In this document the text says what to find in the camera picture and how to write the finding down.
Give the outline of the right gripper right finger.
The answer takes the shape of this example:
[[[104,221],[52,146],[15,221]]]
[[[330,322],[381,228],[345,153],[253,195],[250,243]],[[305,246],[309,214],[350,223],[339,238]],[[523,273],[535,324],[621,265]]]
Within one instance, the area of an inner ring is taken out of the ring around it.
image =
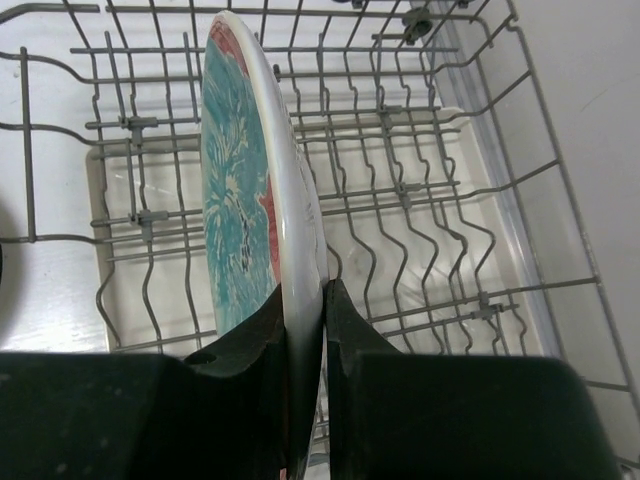
[[[334,479],[618,479],[589,394],[545,357],[422,355],[392,346],[326,288]]]

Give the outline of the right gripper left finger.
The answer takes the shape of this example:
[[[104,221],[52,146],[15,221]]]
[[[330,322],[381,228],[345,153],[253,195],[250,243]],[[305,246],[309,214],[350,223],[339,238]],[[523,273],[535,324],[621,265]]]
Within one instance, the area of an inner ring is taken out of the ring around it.
[[[277,479],[286,466],[282,297],[185,359],[5,353],[5,479]]]

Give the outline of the red teal floral plate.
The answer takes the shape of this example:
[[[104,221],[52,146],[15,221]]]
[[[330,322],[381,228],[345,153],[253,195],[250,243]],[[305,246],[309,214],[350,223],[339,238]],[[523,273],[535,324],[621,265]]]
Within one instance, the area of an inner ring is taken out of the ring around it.
[[[241,18],[218,13],[202,80],[203,226],[219,334],[279,293],[287,344],[287,473],[302,478],[315,427],[329,279],[319,199],[275,74]]]

